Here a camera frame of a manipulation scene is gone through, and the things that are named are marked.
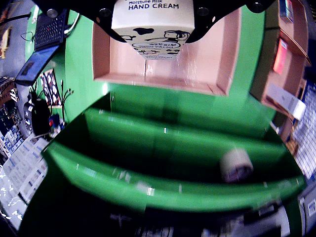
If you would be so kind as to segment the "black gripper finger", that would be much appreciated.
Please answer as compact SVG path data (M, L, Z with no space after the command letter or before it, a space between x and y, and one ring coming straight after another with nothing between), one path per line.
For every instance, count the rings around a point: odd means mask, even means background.
M125 41L112 29L115 0L36 0L34 3L49 17L60 15L64 9L73 10L95 22L113 39Z
M195 0L193 1L195 29L186 43L200 40L220 19L244 5L253 13L261 13L273 2L273 0Z

